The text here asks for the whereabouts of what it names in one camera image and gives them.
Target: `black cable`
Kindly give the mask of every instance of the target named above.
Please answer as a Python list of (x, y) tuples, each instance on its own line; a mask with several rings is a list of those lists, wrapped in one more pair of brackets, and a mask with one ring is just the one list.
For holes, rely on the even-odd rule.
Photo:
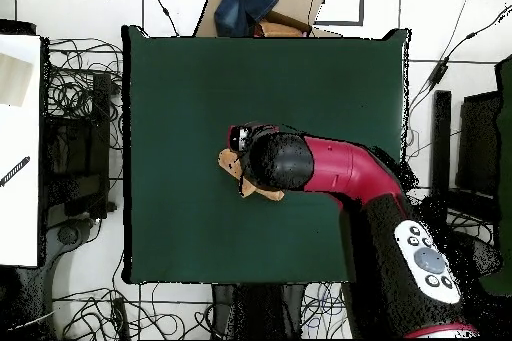
[(140, 340), (140, 312), (141, 312), (141, 309), (142, 309), (142, 304), (141, 304), (141, 301), (142, 301), (142, 286), (139, 284), (139, 335), (137, 336), (137, 339)]
[[(441, 71), (441, 70), (443, 70), (443, 69), (444, 69), (444, 70), (446, 70), (446, 68), (447, 68), (447, 64), (448, 64), (448, 62), (449, 62), (449, 59), (450, 59), (451, 55), (453, 54), (453, 52), (454, 52), (457, 48), (459, 48), (459, 47), (460, 47), (460, 46), (461, 46), (465, 41), (467, 41), (467, 40), (469, 40), (469, 39), (471, 39), (471, 38), (474, 38), (474, 37), (475, 37), (475, 36), (477, 36), (479, 33), (481, 33), (481, 32), (483, 32), (483, 31), (485, 31), (486, 29), (489, 29), (489, 28), (490, 28), (491, 26), (493, 26), (496, 22), (503, 20), (503, 18), (505, 18), (506, 16), (508, 16), (508, 14), (511, 12), (511, 10), (512, 10), (512, 5), (510, 5), (510, 6), (506, 7), (504, 10), (502, 10), (502, 11), (498, 14), (498, 16), (496, 16), (496, 19), (494, 19), (494, 20), (493, 20), (491, 23), (489, 23), (487, 26), (483, 27), (482, 29), (479, 29), (478, 31), (475, 31), (475, 32), (472, 32), (472, 33), (470, 33), (470, 34), (466, 35), (466, 36), (465, 36), (465, 37), (464, 37), (464, 38), (463, 38), (463, 39), (462, 39), (462, 40), (461, 40), (461, 41), (460, 41), (460, 42), (459, 42), (455, 47), (453, 47), (453, 48), (452, 48), (452, 50), (451, 50), (451, 51), (448, 53), (448, 55), (444, 58), (444, 60), (443, 60), (443, 62), (441, 63), (441, 65), (438, 65), (436, 68), (438, 68), (438, 70), (439, 70), (439, 71)], [(434, 88), (434, 86), (435, 86), (435, 84), (433, 84), (433, 85), (431, 86), (431, 88), (430, 88), (429, 92)], [(413, 106), (413, 107), (411, 108), (411, 111), (410, 111), (409, 117), (410, 117), (410, 115), (412, 114), (413, 110), (414, 110), (416, 107), (418, 107), (418, 105), (419, 105), (423, 100), (425, 100), (425, 98), (426, 98), (426, 96), (425, 96), (425, 97), (423, 97), (420, 101), (418, 101), (418, 102), (416, 103), (416, 105), (415, 105), (415, 106)]]
[[(462, 131), (455, 131), (455, 132), (452, 132), (450, 134), (450, 137), (453, 137), (454, 135), (457, 135), (457, 134), (460, 134)], [(430, 147), (432, 144), (434, 144), (435, 141), (432, 141), (426, 145), (424, 145), (423, 147), (420, 147), (418, 148), (416, 151), (414, 151), (412, 154), (410, 154), (409, 156), (406, 156), (408, 159), (407, 159), (407, 163), (409, 163), (409, 161), (414, 158), (414, 157), (418, 157), (419, 156), (419, 153), (421, 150), (424, 150), (425, 148), (427, 147)]]
[(98, 224), (98, 232), (96, 232), (96, 236), (93, 239), (86, 241), (85, 244), (92, 243), (96, 238), (98, 238), (98, 236), (100, 235), (102, 223), (103, 223), (103, 219), (100, 219), (100, 223)]
[[(411, 120), (411, 116), (412, 116), (412, 113), (414, 112), (414, 110), (416, 109), (416, 107), (430, 94), (430, 92), (432, 91), (432, 89), (434, 89), (435, 85), (437, 85), (437, 83), (440, 82), (440, 78), (439, 78), (439, 75), (442, 77), (441, 75), (441, 71), (442, 70), (446, 70), (444, 69), (444, 67), (446, 66), (446, 63), (451, 55), (451, 53), (453, 52), (453, 50), (450, 52), (450, 54), (448, 54), (448, 56), (445, 58), (445, 61), (443, 61), (443, 56), (444, 54), (446, 53), (446, 50), (448, 50), (448, 47), (450, 46), (452, 40), (453, 40), (453, 37), (455, 36), (455, 32), (457, 30), (457, 27), (459, 26), (459, 21), (460, 21), (460, 18), (462, 16), (462, 13), (464, 12), (464, 8), (466, 7), (466, 3), (467, 3), (468, 0), (464, 0), (463, 4), (462, 4), (462, 7), (460, 9), (460, 12), (459, 12), (459, 15), (457, 17), (457, 21), (455, 22), (455, 26), (452, 30), (452, 34), (450, 36), (450, 39), (448, 41), (448, 44), (446, 44), (446, 47), (445, 49), (443, 50), (443, 52), (441, 53), (441, 57), (439, 57), (439, 60), (438, 60), (438, 64), (437, 66), (434, 68), (433, 72), (430, 74), (430, 76), (425, 80), (425, 82), (423, 83), (422, 87), (420, 88), (420, 91), (416, 94), (416, 96), (411, 100), (411, 102), (409, 103), (409, 115), (408, 115), (408, 130), (413, 132), (412, 130), (412, 127), (410, 125), (410, 120)], [(420, 101), (418, 103), (416, 103), (415, 105), (415, 101), (418, 99), (418, 97), (425, 93), (426, 94), (420, 99)], [(412, 145), (412, 142), (414, 141), (414, 132), (413, 132), (413, 137), (412, 137), (412, 140), (411, 140), (411, 143), (407, 144), (408, 146)]]
[(180, 34), (178, 33), (178, 31), (176, 30), (176, 26), (174, 26), (174, 22), (172, 21), (172, 18), (171, 18), (171, 15), (169, 14), (169, 10), (167, 10), (164, 5), (162, 4), (162, 2), (160, 0), (157, 0), (158, 1), (158, 4), (160, 4), (160, 7), (162, 8), (162, 11), (164, 12), (164, 14), (169, 18), (169, 20), (171, 21), (171, 25), (172, 25), (172, 28), (174, 29), (174, 33), (176, 34), (176, 36), (180, 36)]

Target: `black cover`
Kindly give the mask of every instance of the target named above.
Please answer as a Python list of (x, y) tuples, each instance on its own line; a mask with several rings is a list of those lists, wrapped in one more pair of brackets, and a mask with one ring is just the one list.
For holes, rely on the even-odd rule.
[(466, 97), (461, 109), (459, 165), (455, 184), (487, 195), (497, 193), (499, 92)]

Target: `dark green table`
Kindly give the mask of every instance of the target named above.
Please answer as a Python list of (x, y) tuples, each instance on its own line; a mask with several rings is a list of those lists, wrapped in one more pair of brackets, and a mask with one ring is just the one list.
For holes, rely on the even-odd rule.
[(146, 38), (123, 28), (130, 281), (347, 281), (332, 199), (242, 199), (217, 156), (230, 125), (256, 120), (398, 160), (405, 39)]

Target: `cardboard box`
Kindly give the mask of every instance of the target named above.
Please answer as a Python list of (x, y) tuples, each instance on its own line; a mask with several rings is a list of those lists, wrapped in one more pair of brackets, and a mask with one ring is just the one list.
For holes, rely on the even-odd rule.
[[(214, 14), (222, 0), (206, 0), (203, 14), (199, 19), (194, 36), (217, 37)], [(265, 19), (272, 23), (292, 26), (302, 32), (313, 32), (312, 36), (340, 36), (313, 28), (323, 0), (279, 0)]]

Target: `white floor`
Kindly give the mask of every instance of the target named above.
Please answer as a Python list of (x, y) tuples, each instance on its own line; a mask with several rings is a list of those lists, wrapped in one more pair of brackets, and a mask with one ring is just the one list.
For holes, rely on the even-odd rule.
[[(205, 0), (162, 0), (168, 8), (178, 32), (181, 35), (193, 33), (197, 19)], [(414, 97), (421, 89), (425, 79), (432, 71), (445, 49), (464, 0), (365, 0), (365, 19), (362, 27), (332, 27), (329, 30), (346, 36), (382, 38), (390, 29), (411, 28), (412, 41), (409, 49), (409, 89), (410, 97)], [(468, 0), (449, 50), (470, 32), (476, 31), (492, 22), (497, 14), (512, 0)], [(162, 13), (156, 0), (0, 0), (0, 18), (31, 22), (37, 25), (37, 33), (50, 39), (58, 38), (98, 38), (122, 47), (120, 29), (123, 24), (144, 26), (151, 36), (172, 36), (173, 30), (166, 16)], [(83, 41), (84, 46), (95, 45), (94, 41)], [(452, 56), (449, 69), (436, 89), (452, 91), (452, 131), (460, 129), (460, 106), (465, 96), (496, 90), (494, 65), (512, 54), (512, 16), (501, 23), (482, 32), (477, 37), (466, 41)], [(93, 56), (90, 62), (111, 62), (112, 56)], [(430, 142), (431, 97), (427, 97), (416, 109), (411, 118), (413, 129), (419, 132), (419, 145)], [(451, 183), (455, 178), (456, 150), (458, 136), (452, 137), (452, 170)], [(408, 154), (418, 147), (418, 138)], [(418, 157), (410, 163), (420, 179), (420, 185), (428, 186), (429, 148), (422, 150)], [(111, 151), (111, 176), (117, 177), (121, 168), (121, 156)], [(84, 245), (76, 252), (66, 255), (60, 261), (55, 274), (53, 288), (54, 297), (62, 297), (72, 293), (112, 286), (112, 274), (116, 269), (123, 249), (122, 221), (122, 181), (110, 192), (110, 199), (119, 210), (110, 214), (103, 221), (99, 237), (91, 244)], [(116, 287), (133, 302), (139, 300), (139, 287), (124, 284), (118, 271), (115, 278)], [(151, 295), (154, 284), (141, 288), (141, 299), (144, 309), (152, 314)], [(308, 294), (314, 297), (323, 296), (318, 286), (310, 286)], [(75, 296), (74, 299), (87, 299), (91, 294)], [(173, 313), (180, 315), (186, 328), (196, 325), (194, 312), (202, 312), (211, 301), (209, 285), (160, 285), (154, 294), (157, 313)], [(171, 303), (197, 302), (198, 304)], [(72, 315), (83, 305), (78, 300), (58, 301), (55, 303), (55, 322), (61, 332), (63, 326), (71, 320)], [(128, 314), (132, 320), (138, 318), (138, 311), (128, 306)], [(332, 315), (324, 315), (314, 324), (309, 323), (305, 329), (305, 338), (331, 337), (333, 332), (343, 323), (343, 314), (338, 311)], [(164, 318), (159, 324), (164, 332), (172, 333), (175, 323), (172, 318)], [(84, 324), (76, 324), (68, 333), (79, 336), (87, 332)], [(338, 330), (349, 336), (348, 330)], [(169, 338), (178, 338), (183, 330), (180, 328)], [(187, 339), (206, 339), (209, 334), (195, 329), (187, 335)], [(161, 335), (154, 328), (141, 333), (141, 339), (158, 339)]]

